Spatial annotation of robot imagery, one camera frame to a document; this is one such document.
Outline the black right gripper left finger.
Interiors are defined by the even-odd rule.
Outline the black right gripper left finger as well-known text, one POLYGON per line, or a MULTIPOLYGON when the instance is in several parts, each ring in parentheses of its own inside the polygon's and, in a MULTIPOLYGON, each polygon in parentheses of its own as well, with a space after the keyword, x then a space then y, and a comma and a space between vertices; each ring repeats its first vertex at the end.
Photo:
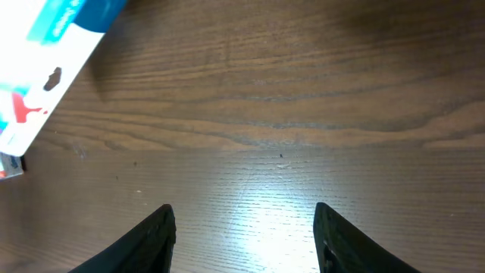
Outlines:
POLYGON ((169 273, 176 243, 174 211, 156 209, 99 254, 78 265, 75 273, 169 273))

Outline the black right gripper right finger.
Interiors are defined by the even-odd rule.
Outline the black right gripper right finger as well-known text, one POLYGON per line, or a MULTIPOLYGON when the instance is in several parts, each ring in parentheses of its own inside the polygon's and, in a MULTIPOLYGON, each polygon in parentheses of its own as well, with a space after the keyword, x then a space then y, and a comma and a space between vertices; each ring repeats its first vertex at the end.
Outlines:
POLYGON ((324 202, 316 204, 313 233, 323 273, 418 273, 324 202))

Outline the red dustpan brush package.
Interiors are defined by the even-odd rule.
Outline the red dustpan brush package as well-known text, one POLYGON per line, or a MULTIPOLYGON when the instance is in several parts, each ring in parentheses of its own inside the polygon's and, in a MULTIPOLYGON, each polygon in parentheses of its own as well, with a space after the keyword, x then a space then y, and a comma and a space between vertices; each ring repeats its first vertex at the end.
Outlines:
POLYGON ((1 0, 1 178, 21 158, 127 0, 1 0))

